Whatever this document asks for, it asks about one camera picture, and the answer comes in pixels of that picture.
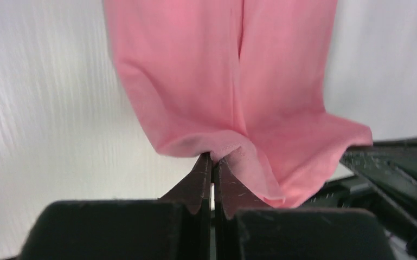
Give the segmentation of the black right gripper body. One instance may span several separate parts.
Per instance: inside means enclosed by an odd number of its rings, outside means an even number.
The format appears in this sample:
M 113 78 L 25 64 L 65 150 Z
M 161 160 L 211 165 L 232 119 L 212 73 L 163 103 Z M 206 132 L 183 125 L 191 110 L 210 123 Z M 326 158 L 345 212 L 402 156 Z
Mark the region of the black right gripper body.
M 365 209 L 398 259 L 417 259 L 417 138 L 350 147 L 340 162 L 352 175 L 327 182 L 305 206 Z

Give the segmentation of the pink t shirt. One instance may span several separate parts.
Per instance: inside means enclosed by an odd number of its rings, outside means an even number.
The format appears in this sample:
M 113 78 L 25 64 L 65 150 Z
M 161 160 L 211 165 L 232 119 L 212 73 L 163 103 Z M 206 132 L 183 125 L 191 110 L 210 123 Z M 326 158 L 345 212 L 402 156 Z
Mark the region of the pink t shirt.
M 112 59 L 162 155 L 209 152 L 274 207 L 297 207 L 369 127 L 328 113 L 336 1 L 105 1 Z

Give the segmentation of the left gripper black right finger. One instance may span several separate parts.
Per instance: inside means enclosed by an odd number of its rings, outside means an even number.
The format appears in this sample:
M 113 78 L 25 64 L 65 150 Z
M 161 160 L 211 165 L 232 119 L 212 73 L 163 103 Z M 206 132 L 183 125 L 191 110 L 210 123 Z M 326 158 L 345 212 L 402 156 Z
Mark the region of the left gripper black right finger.
M 217 259 L 394 259 L 375 216 L 361 209 L 275 209 L 221 160 L 213 170 Z

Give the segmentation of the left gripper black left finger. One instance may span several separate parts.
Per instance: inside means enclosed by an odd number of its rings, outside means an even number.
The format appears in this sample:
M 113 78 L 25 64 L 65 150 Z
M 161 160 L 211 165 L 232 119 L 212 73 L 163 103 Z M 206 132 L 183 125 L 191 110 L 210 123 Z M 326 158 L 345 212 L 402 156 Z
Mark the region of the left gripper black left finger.
M 48 205 L 20 259 L 209 259 L 212 161 L 154 200 L 65 200 Z

